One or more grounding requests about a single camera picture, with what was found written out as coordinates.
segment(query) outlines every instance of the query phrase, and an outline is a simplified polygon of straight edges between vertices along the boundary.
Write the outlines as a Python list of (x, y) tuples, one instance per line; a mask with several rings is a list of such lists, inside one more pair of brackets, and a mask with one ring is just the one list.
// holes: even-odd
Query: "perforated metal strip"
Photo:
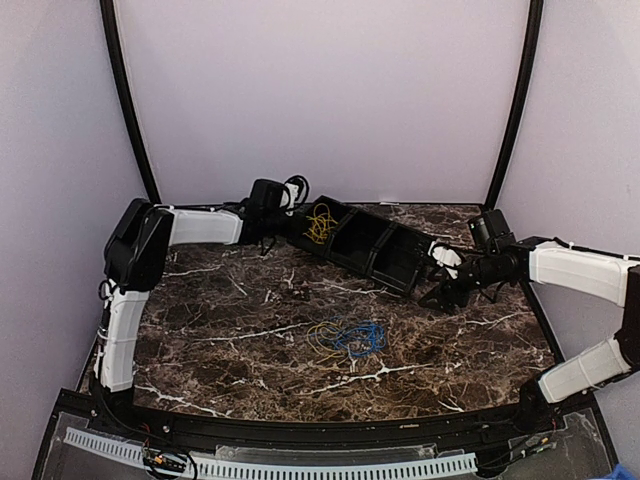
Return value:
[[(140, 446), (67, 428), (64, 442), (101, 457), (144, 468)], [(476, 472), (474, 453), (415, 462), (340, 467), (309, 467), (236, 463), (193, 454), (199, 479), (228, 480), (422, 480)], [(183, 478), (193, 476), (189, 465)]]

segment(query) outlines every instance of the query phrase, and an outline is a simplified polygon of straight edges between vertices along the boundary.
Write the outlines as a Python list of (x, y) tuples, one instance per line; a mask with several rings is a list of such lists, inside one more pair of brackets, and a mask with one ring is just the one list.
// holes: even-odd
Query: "brown marble surface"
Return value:
[[(369, 206), (454, 245), (469, 245), (472, 206)], [(386, 292), (280, 240), (259, 247), (171, 248), (139, 331), (135, 403), (247, 420), (363, 421), (477, 410), (517, 401), (553, 364), (519, 288), (478, 294), (448, 316)], [(387, 346), (322, 361), (307, 343), (334, 316), (374, 320)]]

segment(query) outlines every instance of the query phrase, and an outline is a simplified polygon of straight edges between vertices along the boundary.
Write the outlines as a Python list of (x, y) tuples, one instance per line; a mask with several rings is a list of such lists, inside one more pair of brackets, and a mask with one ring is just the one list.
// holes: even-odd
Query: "white wall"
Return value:
[[(546, 2), (523, 123), (500, 198), (520, 238), (640, 253), (640, 3)], [(621, 310), (537, 288), (565, 355), (617, 331)], [(640, 475), (640, 376), (598, 394), (621, 461)]]
[(0, 467), (30, 478), (100, 315), (102, 248), (142, 195), (99, 3), (0, 7)]
[(484, 201), (528, 4), (118, 0), (163, 200), (303, 173), (345, 201)]

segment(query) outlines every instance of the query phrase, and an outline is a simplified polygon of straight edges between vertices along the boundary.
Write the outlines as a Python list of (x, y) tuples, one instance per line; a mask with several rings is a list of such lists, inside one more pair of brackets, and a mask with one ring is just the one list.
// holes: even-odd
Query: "black pole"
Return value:
[(104, 25), (104, 34), (107, 39), (113, 79), (116, 82), (122, 115), (124, 116), (124, 121), (127, 126), (127, 132), (129, 132), (129, 140), (133, 147), (133, 154), (136, 157), (138, 170), (140, 170), (142, 183), (147, 191), (149, 200), (153, 203), (162, 203), (160, 200), (160, 192), (158, 191), (158, 186), (156, 185), (153, 171), (151, 170), (151, 164), (149, 163), (149, 157), (147, 156), (144, 142), (142, 141), (138, 117), (136, 116), (133, 99), (131, 98), (131, 90), (129, 90), (113, 0), (100, 0), (100, 9), (102, 10), (102, 24)]
[(527, 32), (524, 37), (524, 46), (522, 48), (522, 58), (520, 59), (520, 70), (518, 71), (518, 80), (516, 81), (516, 89), (513, 94), (513, 102), (511, 103), (511, 111), (509, 112), (509, 120), (507, 128), (504, 132), (502, 147), (498, 155), (496, 169), (493, 172), (491, 186), (484, 207), (493, 209), (496, 207), (500, 190), (507, 175), (509, 161), (513, 153), (513, 146), (516, 143), (518, 128), (524, 110), (524, 104), (527, 99), (527, 91), (529, 90), (529, 81), (531, 80), (531, 72), (533, 71), (533, 60), (536, 56), (536, 47), (538, 46), (538, 34), (540, 33), (540, 23), (542, 20), (542, 7), (544, 0), (531, 0), (529, 5), (529, 19), (527, 20)]

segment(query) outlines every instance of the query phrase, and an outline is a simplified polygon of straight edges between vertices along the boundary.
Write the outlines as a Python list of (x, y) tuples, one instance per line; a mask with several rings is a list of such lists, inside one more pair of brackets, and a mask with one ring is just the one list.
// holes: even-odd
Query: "cable bundle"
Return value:
[(331, 231), (338, 225), (338, 222), (331, 216), (331, 211), (326, 203), (319, 203), (313, 207), (313, 216), (308, 216), (307, 219), (311, 220), (311, 226), (309, 231), (303, 235), (318, 245), (324, 245)]
[(307, 332), (307, 342), (322, 361), (330, 358), (361, 358), (379, 352), (387, 345), (384, 327), (371, 320), (355, 325), (322, 322)]

